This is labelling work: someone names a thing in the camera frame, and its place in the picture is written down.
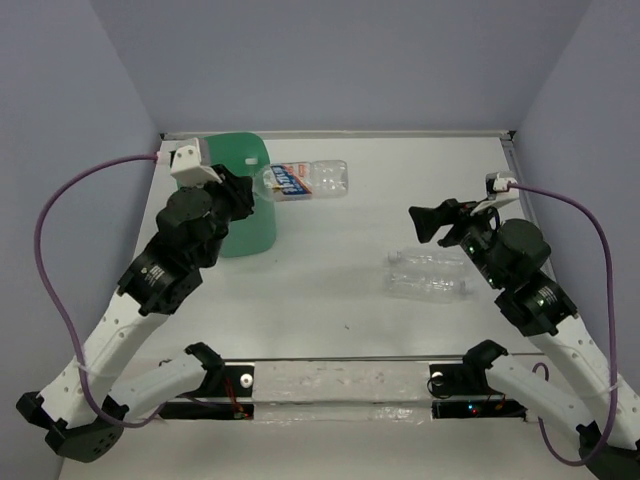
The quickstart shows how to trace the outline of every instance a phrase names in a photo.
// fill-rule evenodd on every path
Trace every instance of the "plastic water bottle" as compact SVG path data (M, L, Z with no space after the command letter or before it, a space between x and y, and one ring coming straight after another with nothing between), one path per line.
M470 262L463 254L409 247L390 252L387 261L385 290L391 296L453 303L472 292Z
M272 202L344 197L349 191L347 164L342 160L272 163L253 177L253 191Z

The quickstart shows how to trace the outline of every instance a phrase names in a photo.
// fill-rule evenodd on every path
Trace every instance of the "white tabletop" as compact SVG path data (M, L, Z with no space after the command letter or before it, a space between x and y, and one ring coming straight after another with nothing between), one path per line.
M484 176L507 169L497 139L266 141L272 161L339 158L350 193L336 201L277 205L278 240L260 255L225 260L147 342L154 365L205 341L225 358L462 354L486 338L535 349L502 318L478 278L475 299L434 305L387 298L387 251L416 244L407 209L482 198ZM175 187L156 171L137 251ZM522 216L519 205L503 217ZM130 430L91 464L66 461L61 480L476 479L587 480L559 464L535 424L517 419L154 422ZM575 446L554 445L569 458Z
M577 458L563 438L554 445ZM60 480L592 480L517 419L389 422L171 421L127 431Z
M277 204L273 248L203 271L204 284L139 358L166 358L198 341L228 359L456 355L487 338L514 353L536 351L501 316L479 274L476 295L457 304L393 299L382 290L387 252L418 245L408 208L483 198L485 175L508 170L499 139L265 143L272 162L345 160L349 195ZM174 189L168 167L157 168L136 253ZM503 210L503 218L523 215L519 204Z

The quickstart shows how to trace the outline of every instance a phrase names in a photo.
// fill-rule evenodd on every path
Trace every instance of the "purple cable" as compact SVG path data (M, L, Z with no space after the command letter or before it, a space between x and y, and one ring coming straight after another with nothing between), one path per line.
M189 400L191 403L193 403L194 405L200 405L201 407L207 407L207 408L220 408L223 406L222 403L215 403L215 402L203 402L202 400L198 400L195 397L187 397L187 396L182 396L182 398L185 398L186 400Z
M607 423L605 424L604 429L602 430L602 435L596 443L595 447L591 451L589 455L581 460L567 460L560 456L558 452L555 451L551 442L549 441L549 437L547 436L547 431L544 426L544 422L542 419L539 419L538 422L540 424L540 433L542 434L542 439L544 440L544 444L547 446L551 455L554 456L556 460L559 462L568 465L570 467L582 467L587 465L591 460L593 460L607 445L607 441L611 435L611 431L613 430L613 425L616 420L616 410L618 407L618 389L615 388L618 383L618 349L616 346L616 316L615 316L615 308L613 301L613 260L611 259L611 249L609 248L609 242L607 241L607 236L604 233L604 229L595 215L584 205L578 203L577 201L566 197L564 195L560 195L558 193L550 192L548 190L544 190L542 188L537 187L529 187L526 185L521 185L518 183L509 183L509 188L516 188L518 190L524 190L527 192L536 193L538 195L544 195L545 197L551 197L556 200L560 200L563 203L567 203L582 213L584 213L587 218L591 221L596 231L598 232L598 237L600 237L600 242L602 243L602 249L604 250L604 262L605 262L605 270L607 275L607 313L609 317L609 383L611 387L610 394L610 403L609 403L609 413L607 415ZM549 379L549 369L544 364L538 364L534 367L534 371L536 371L540 366L544 366L546 369L546 379Z
M73 322L71 321L71 317L69 316L67 309L62 304L60 297L58 297L58 294L54 290L53 285L51 285L51 281L49 280L47 271L44 268L44 262L42 260L42 226L44 225L44 221L47 218L49 210L51 210L51 207L53 207L54 203L56 203L56 201L62 196L62 194L64 194L64 192L69 190L71 187L73 187L76 183L80 182L82 179L88 177L91 174L99 172L100 170L104 170L109 167L114 167L116 165L121 165L123 163L136 162L141 160L148 160L148 161L155 162L157 159L158 159L157 155L133 155L130 157L117 158L115 160L111 160L109 162L105 162L100 165L96 165L95 167L92 167L88 170L85 170L84 172L79 173L78 175L73 177L71 180L69 180L67 183L62 185L58 190L56 190L54 194L51 196L51 198L47 200L47 203L45 203L44 207L42 208L42 211L40 212L40 215L38 216L38 221L36 222L36 228L33 234L33 252L36 258L36 267L38 268L38 274L40 275L40 279L42 280L42 284L44 285L44 288L49 294L49 297L51 297L53 304L58 310L58 313L60 313L60 316L62 317L62 320L64 321L64 324L67 327L67 331L69 332L69 336L71 337L71 343L73 344L73 351L76 354L78 363L82 367L84 367L86 364L84 351L82 349L82 342L80 341L80 338L78 338L78 332L76 331L76 328L73 325ZM96 400L91 395L91 391L89 388L89 378L87 376L87 372L79 367L78 375L80 376L80 385L82 386L82 393L84 394L84 398L89 404L89 407L91 407L91 410L93 410L98 417L100 417L105 422L110 423L111 425L115 425L117 427L124 427L124 428L144 427L145 425L148 425L153 420L153 418L160 412L160 410L163 407L163 405L160 405L148 418L146 418L142 422L138 422L138 423L123 422L122 420L118 420L117 418L114 418L111 415L108 415L107 413L105 413L100 407L100 405L98 405Z
M544 379L548 382L549 381L549 367L547 367L546 363L538 362L533 366L533 373L536 373L539 368L542 368L542 370L544 370Z

